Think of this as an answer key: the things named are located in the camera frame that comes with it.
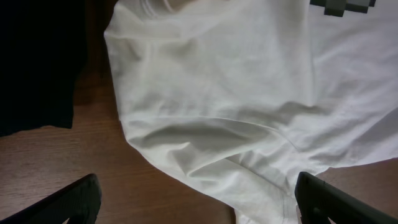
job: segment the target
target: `wood grain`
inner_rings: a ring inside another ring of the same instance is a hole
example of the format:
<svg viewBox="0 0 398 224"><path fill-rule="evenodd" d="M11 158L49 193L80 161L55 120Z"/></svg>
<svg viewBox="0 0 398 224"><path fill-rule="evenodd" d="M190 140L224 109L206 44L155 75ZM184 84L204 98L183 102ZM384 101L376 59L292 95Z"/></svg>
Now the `wood grain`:
<svg viewBox="0 0 398 224"><path fill-rule="evenodd" d="M86 1L89 60L76 82L73 129L0 138L0 219L95 173L103 191L99 224L234 223L232 209L161 173L125 141L102 35L115 2ZM320 177L398 217L397 174L393 160Z"/></svg>

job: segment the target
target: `black fabric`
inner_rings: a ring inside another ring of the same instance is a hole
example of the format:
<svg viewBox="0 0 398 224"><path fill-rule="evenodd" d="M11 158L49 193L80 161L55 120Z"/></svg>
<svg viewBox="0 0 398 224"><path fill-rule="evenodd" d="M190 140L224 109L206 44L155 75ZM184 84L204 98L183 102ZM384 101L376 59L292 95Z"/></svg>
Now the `black fabric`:
<svg viewBox="0 0 398 224"><path fill-rule="evenodd" d="M85 2L0 3L0 136L71 128L73 88L86 63Z"/></svg>

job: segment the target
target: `wrinkled fabric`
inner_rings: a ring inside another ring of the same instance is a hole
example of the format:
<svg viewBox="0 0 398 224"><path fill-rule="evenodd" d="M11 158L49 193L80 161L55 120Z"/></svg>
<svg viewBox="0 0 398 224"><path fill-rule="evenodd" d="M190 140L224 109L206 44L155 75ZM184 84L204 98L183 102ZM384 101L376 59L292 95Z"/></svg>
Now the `wrinkled fabric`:
<svg viewBox="0 0 398 224"><path fill-rule="evenodd" d="M238 223L297 223L299 172L398 156L397 8L120 0L105 38L126 140Z"/></svg>

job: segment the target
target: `seam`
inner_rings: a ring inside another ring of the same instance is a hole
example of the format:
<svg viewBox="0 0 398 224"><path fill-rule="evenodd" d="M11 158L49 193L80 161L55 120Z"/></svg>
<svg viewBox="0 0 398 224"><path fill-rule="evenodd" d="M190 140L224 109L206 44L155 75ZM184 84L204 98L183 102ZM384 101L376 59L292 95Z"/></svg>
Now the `seam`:
<svg viewBox="0 0 398 224"><path fill-rule="evenodd" d="M282 218L282 223L281 224L283 224L283 223L285 223L285 218L286 218L286 214L285 214L285 212L286 212L286 210L285 210L286 198L284 197L283 194L281 196L282 196L282 201L283 201L283 203L282 203L282 214L284 215L284 217Z"/></svg>
<svg viewBox="0 0 398 224"><path fill-rule="evenodd" d="M180 119L192 119L192 118L206 118L206 119L222 119L222 120L227 120L227 121L235 121L239 123L245 123L245 124L251 124L255 126L259 126L265 129L268 129L276 134L278 134L280 137L284 138L296 151L299 151L298 147L288 138L286 137L285 134L283 134L281 131L272 128L270 126L262 125L262 124L256 124L248 121L240 121L237 119L231 119L231 118L222 118L222 117L217 117L217 116L158 116L158 117L148 117L148 118L133 118L133 116L120 116L119 120L121 122L129 122L128 119L133 119L134 121L143 121L143 120L148 120L148 119L170 119L170 118L180 118Z"/></svg>

